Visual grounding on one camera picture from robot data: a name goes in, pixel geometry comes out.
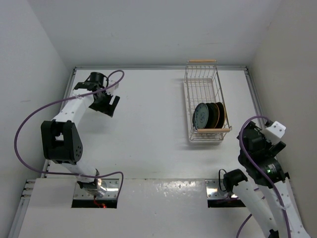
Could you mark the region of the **black glossy plate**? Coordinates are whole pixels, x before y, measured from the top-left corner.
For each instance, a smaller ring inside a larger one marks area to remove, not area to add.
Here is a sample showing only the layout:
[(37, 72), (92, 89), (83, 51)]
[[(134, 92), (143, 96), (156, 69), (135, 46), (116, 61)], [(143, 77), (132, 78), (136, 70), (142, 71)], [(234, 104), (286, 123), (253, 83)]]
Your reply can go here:
[(205, 128), (210, 129), (215, 127), (215, 109), (214, 109), (213, 103), (207, 103), (207, 107), (208, 107), (209, 115), (208, 115), (208, 121)]

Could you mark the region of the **yellow patterned plate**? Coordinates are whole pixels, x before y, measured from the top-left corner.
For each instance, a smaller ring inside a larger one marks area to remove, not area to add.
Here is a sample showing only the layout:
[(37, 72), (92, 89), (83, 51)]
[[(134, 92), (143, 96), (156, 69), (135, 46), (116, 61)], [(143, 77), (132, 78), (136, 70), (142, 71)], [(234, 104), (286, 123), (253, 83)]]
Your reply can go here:
[(225, 104), (223, 104), (223, 111), (224, 111), (224, 123), (223, 123), (223, 127), (226, 127), (226, 125), (227, 125), (227, 111), (226, 111)]
[(220, 111), (219, 111), (219, 107), (216, 103), (214, 103), (213, 106), (215, 109), (215, 127), (214, 128), (217, 128), (217, 124), (219, 122)]

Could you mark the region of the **blue white porcelain plate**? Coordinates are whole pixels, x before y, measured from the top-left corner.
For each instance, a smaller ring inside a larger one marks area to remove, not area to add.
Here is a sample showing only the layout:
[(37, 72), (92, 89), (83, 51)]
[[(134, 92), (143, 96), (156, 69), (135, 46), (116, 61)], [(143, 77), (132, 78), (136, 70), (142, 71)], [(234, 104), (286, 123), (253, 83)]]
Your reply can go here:
[(193, 126), (195, 129), (204, 129), (209, 120), (209, 109), (207, 104), (199, 103), (193, 113)]

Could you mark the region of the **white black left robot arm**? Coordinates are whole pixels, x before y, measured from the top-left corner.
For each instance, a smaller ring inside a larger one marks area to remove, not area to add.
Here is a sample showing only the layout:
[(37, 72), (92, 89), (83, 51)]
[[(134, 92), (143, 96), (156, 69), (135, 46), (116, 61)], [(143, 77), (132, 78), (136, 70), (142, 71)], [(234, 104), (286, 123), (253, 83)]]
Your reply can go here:
[(44, 157), (68, 169), (82, 190), (98, 198), (106, 194), (106, 184), (99, 171), (82, 158), (77, 126), (87, 109), (113, 117), (120, 97), (113, 94), (117, 86), (111, 87), (111, 83), (103, 73), (91, 72), (85, 81), (76, 84), (62, 110), (41, 124)]

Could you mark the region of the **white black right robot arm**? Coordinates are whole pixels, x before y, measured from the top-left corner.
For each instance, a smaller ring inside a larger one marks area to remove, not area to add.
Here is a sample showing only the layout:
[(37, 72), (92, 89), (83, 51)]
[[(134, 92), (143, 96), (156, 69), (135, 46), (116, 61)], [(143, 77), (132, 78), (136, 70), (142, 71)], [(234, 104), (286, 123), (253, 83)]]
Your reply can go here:
[(239, 135), (239, 163), (245, 168), (229, 171), (223, 184), (248, 208), (266, 238), (308, 238), (292, 201), (289, 174), (276, 155), (285, 147), (282, 137), (286, 127), (268, 120), (259, 128), (252, 119), (242, 126)]

